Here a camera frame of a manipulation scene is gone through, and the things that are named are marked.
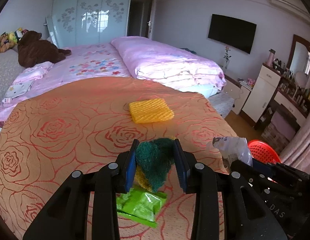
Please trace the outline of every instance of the television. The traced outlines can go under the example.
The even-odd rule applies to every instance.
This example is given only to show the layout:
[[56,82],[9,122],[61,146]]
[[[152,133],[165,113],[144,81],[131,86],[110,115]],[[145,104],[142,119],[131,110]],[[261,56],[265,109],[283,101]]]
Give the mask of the television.
[[208,38],[250,54],[256,26],[256,24],[244,20],[213,14]]

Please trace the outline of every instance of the red plastic basket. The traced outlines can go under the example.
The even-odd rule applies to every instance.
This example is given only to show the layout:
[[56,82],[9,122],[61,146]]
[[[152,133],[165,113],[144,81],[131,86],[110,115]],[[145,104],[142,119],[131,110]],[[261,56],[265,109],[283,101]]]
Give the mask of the red plastic basket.
[[277,153],[267,143],[260,140],[252,140],[247,145],[253,157],[260,162],[281,163]]

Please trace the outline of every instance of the pink water bottle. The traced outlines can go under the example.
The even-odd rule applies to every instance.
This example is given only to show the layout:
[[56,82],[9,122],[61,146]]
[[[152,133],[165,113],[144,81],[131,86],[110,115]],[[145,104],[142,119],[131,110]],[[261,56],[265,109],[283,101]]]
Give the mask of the pink water bottle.
[[267,60],[267,66],[272,67],[276,51],[274,51],[273,49],[270,49],[269,51],[270,51],[270,54]]

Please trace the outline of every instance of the metal rivet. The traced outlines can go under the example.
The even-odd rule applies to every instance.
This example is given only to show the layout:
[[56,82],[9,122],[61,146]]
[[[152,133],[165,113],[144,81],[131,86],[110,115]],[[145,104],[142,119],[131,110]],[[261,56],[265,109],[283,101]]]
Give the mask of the metal rivet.
[[117,169],[118,164],[117,164],[117,163],[110,163],[110,164],[108,164],[108,167],[109,167],[111,170],[114,170],[114,169]]
[[204,164],[202,164],[202,163],[196,163],[196,164],[195,164],[195,168],[198,169],[198,170],[202,170],[202,169],[204,169]]
[[80,176],[80,171],[73,171],[72,177],[73,178],[78,178]]
[[233,171],[232,172],[232,177],[235,179],[239,179],[240,178],[240,174],[237,171]]

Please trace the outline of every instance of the air conditioner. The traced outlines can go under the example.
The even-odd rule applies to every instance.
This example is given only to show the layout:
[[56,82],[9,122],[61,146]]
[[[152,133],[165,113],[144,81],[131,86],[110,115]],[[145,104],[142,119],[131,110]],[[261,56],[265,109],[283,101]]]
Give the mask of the air conditioner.
[[272,5],[280,7],[310,24],[310,14],[301,0],[269,0]]

